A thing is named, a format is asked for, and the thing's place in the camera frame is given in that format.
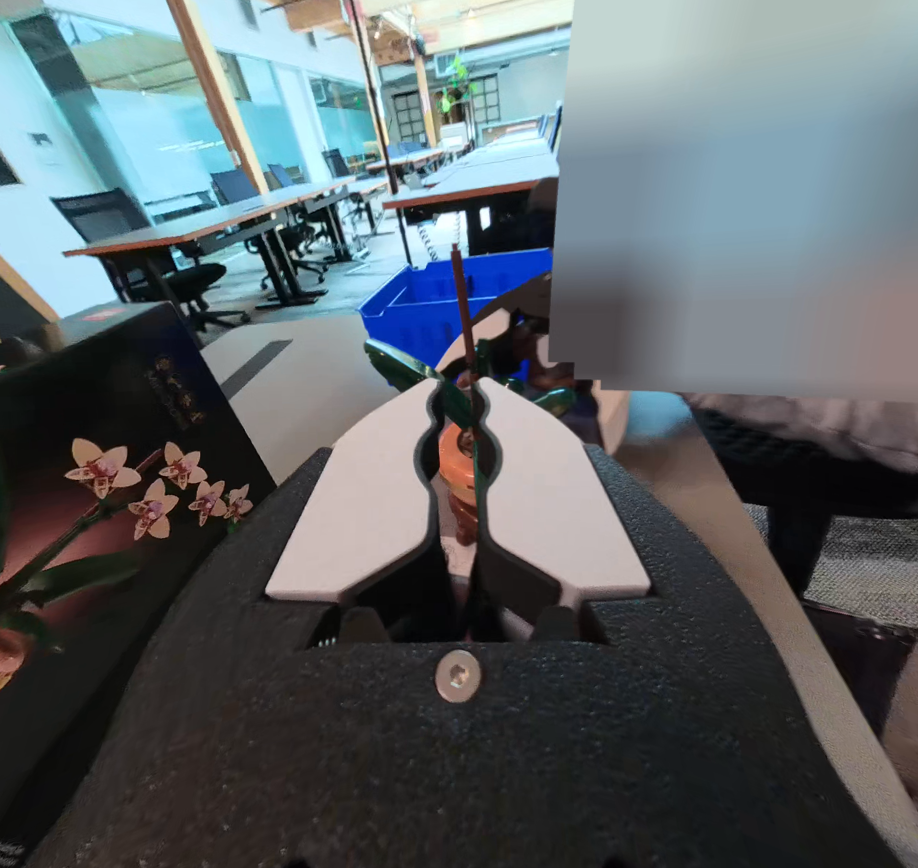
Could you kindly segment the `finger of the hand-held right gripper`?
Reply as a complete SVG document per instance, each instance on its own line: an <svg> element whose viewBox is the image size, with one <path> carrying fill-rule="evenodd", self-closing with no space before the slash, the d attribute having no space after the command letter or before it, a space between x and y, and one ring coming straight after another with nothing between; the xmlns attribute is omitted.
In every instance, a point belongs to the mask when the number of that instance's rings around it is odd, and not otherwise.
<svg viewBox="0 0 918 868"><path fill-rule="evenodd" d="M474 324L472 328L473 341L477 344L481 339L493 340L499 335L507 332L510 326L511 313L503 308L499 308ZM445 375L445 369L453 363L453 361L464 357L465 340L463 334L459 334L434 365L434 368Z"/></svg>

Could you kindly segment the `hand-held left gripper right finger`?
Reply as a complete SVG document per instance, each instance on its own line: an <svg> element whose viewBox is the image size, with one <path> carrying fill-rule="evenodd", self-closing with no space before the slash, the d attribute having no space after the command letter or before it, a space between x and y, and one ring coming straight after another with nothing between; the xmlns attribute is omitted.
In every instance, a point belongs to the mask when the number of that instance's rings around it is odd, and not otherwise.
<svg viewBox="0 0 918 868"><path fill-rule="evenodd" d="M641 598L651 581L585 445L545 409L480 380L494 460L478 498L479 578L498 606Z"/></svg>

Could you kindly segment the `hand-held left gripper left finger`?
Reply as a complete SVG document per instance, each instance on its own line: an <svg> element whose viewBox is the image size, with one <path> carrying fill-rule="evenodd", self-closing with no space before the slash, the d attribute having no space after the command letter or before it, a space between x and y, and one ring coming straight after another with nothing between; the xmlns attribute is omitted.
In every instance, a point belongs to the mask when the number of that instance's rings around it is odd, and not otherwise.
<svg viewBox="0 0 918 868"><path fill-rule="evenodd" d="M425 379L342 435L265 587L273 600L413 606L449 593L439 507L442 382Z"/></svg>

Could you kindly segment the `toy orchid plant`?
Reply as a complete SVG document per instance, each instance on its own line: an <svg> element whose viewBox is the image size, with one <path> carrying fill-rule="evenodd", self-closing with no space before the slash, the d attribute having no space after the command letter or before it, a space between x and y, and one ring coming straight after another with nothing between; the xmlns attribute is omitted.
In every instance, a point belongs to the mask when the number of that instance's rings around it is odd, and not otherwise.
<svg viewBox="0 0 918 868"><path fill-rule="evenodd" d="M509 329L493 338L480 338L472 363L458 357L442 371L433 369L418 358L410 357L395 346L375 339L364 344L364 352L373 368L399 392L431 379L441 384L446 425L440 437L440 476L447 489L447 501L455 519L455 539L469 547L477 539L476 498L479 485L476 446L479 430L472 424L472 408L461 408L460 399L472 402L469 393L473 380L491 379L500 386L523 396L530 403L562 418L573 410L578 391L572 377L553 385L542 370L535 377L522 378L522 369L534 370L538 335L529 323L511 321Z"/></svg>

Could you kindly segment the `person's right forearm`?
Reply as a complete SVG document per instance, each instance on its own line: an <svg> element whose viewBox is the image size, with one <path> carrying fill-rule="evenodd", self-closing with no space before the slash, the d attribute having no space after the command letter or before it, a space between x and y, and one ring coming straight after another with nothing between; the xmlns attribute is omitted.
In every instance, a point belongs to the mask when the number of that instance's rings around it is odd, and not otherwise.
<svg viewBox="0 0 918 868"><path fill-rule="evenodd" d="M849 461L917 473L917 404L787 396L680 392L694 410L714 412L777 438L807 441Z"/></svg>

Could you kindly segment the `grey desk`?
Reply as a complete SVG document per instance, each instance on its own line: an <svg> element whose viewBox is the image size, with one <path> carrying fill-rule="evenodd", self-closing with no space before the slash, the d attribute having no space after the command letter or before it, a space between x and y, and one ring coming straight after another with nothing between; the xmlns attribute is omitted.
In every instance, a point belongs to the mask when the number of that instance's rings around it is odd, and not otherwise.
<svg viewBox="0 0 918 868"><path fill-rule="evenodd" d="M362 351L356 314L252 324L202 351L277 483L392 397ZM762 621L824 751L905 866L916 809L843 677L696 427L616 458L712 552Z"/></svg>

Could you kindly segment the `long wooden-edged office desk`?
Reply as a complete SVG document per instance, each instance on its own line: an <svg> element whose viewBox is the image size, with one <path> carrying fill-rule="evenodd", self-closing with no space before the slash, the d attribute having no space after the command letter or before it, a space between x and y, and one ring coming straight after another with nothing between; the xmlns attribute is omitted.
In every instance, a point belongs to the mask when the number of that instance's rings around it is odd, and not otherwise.
<svg viewBox="0 0 918 868"><path fill-rule="evenodd" d="M326 184L294 184L237 204L222 205L152 224L148 229L130 231L96 243L85 242L81 247L64 251L63 255L142 257L146 262L145 273L150 284L162 291L165 301L171 302L180 311L183 306L171 296L171 291L164 285L159 271L151 261L154 250L172 248L176 265L188 268L192 265L192 259L181 251L183 245L192 244L201 259L237 242L253 242L274 292L273 300L257 305L257 309L266 311L307 306L323 296L326 290L305 290L287 264L284 248L275 233L284 218L283 211L289 209L293 219L300 216L306 221L322 220L329 231L334 251L331 262L350 262L353 254L339 219L337 205L354 192L369 194L384 187L381 178L356 179L351 175L335 178Z"/></svg>

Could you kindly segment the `blue plastic bin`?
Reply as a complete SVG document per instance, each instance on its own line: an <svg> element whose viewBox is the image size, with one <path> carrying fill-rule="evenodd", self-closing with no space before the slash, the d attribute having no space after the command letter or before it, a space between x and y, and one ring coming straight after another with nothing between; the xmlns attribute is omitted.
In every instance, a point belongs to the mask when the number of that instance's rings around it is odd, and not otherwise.
<svg viewBox="0 0 918 868"><path fill-rule="evenodd" d="M548 275L553 254L545 247L485 254L466 257L463 265L470 319L477 322L479 315L496 308L494 330L482 334L494 339L508 328L515 311L524 311L504 297ZM451 263L402 268L360 305L359 313L369 338L394 346L432 369L446 369L451 380L465 369Z"/></svg>

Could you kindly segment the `black tripod stand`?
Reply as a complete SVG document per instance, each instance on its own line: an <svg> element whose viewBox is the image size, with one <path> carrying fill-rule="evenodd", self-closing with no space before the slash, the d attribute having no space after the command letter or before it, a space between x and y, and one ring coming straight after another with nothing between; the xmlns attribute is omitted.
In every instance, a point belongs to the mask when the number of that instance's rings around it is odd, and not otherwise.
<svg viewBox="0 0 918 868"><path fill-rule="evenodd" d="M387 147L388 141L386 140L386 135L384 132L381 97L379 94L379 88L376 85L373 66L371 63L370 43L365 28L364 15L362 14L361 6L358 0L343 0L343 5L347 19L351 26L351 31L355 36L355 41L360 54L361 68L363 72L366 93L369 99L370 109L373 117L373 127L376 143L382 157L382 165L384 167L386 184L391 196L394 197L398 192L398 182L396 171L392 166L391 159L389 157Z"/></svg>

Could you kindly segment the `hanging green plant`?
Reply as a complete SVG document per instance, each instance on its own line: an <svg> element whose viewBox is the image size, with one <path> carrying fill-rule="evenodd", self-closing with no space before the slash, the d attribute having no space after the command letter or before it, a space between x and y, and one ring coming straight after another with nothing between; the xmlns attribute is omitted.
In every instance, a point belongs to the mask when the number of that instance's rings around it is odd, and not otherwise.
<svg viewBox="0 0 918 868"><path fill-rule="evenodd" d="M442 124L457 124L469 119L468 108L473 103L476 83L469 75L462 55L456 52L445 67L442 87L434 95L435 108Z"/></svg>

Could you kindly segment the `black orchid set box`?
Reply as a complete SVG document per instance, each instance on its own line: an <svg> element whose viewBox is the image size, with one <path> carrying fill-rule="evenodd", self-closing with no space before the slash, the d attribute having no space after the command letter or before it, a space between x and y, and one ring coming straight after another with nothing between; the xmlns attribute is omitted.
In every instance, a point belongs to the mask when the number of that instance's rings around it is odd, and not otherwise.
<svg viewBox="0 0 918 868"><path fill-rule="evenodd" d="M144 647L276 487L171 305L2 339L2 866L83 780Z"/></svg>

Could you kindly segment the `black office chair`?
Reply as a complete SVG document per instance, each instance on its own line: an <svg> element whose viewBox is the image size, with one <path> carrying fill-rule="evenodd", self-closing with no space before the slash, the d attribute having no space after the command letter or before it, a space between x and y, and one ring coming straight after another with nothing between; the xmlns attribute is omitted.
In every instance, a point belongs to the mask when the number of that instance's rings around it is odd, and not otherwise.
<svg viewBox="0 0 918 868"><path fill-rule="evenodd" d="M53 198L52 203L86 243L100 242L152 226L139 204L121 187L91 195ZM202 264L192 244L181 246L181 251L192 259L188 268L176 265L170 247L154 250L151 261L164 285L171 291L171 296L186 308L191 326L203 332L210 324L232 329L250 323L249 312L211 311L204 298L205 292L225 277L227 270L224 265ZM120 300L137 303L166 300L164 293L147 279L144 258L98 256L97 260Z"/></svg>
<svg viewBox="0 0 918 868"><path fill-rule="evenodd" d="M211 174L212 185L219 203L222 205L237 204L252 198L258 198L260 192L253 185L246 173L240 169ZM285 260L296 275L300 270L314 274L319 284L326 278L324 264L310 262L304 258L306 233L304 228L292 217L289 209L283 211L284 218L276 230L276 235L284 248Z"/></svg>

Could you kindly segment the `person's legs in dark jeans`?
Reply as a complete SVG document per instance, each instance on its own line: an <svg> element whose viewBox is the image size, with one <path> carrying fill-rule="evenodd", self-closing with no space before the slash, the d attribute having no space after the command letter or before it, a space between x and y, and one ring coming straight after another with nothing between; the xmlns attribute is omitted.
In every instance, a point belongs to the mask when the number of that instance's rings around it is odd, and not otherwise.
<svg viewBox="0 0 918 868"><path fill-rule="evenodd" d="M882 736L916 630L805 599L801 603L866 722Z"/></svg>

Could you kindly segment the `wooden column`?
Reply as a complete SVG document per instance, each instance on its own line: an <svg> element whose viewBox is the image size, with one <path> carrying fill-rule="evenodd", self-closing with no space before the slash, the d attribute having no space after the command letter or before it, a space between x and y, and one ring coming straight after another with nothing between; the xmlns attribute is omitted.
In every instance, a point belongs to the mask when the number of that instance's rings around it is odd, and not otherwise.
<svg viewBox="0 0 918 868"><path fill-rule="evenodd" d="M258 194L268 185L250 136L240 115L221 58L201 19L196 0L165 0L178 29L186 55L201 84L208 110L218 128L230 160L246 174Z"/></svg>

